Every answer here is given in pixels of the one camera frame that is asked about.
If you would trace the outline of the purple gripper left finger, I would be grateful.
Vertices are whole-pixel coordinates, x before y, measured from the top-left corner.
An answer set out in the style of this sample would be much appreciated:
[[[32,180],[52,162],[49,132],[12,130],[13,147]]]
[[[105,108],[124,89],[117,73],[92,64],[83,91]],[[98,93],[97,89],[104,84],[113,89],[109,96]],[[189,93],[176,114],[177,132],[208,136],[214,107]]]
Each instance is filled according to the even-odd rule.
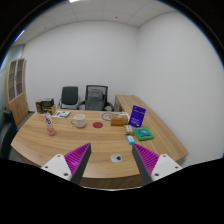
[[[79,185],[91,155],[91,144],[87,143],[66,155],[56,154],[42,169]]]

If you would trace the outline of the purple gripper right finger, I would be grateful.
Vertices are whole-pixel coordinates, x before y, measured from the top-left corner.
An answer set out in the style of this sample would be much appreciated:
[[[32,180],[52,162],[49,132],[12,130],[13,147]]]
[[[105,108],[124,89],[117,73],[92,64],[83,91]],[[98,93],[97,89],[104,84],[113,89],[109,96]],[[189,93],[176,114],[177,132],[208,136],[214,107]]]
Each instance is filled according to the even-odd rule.
[[[132,145],[132,154],[144,185],[182,169],[182,167],[167,154],[158,155],[136,143]]]

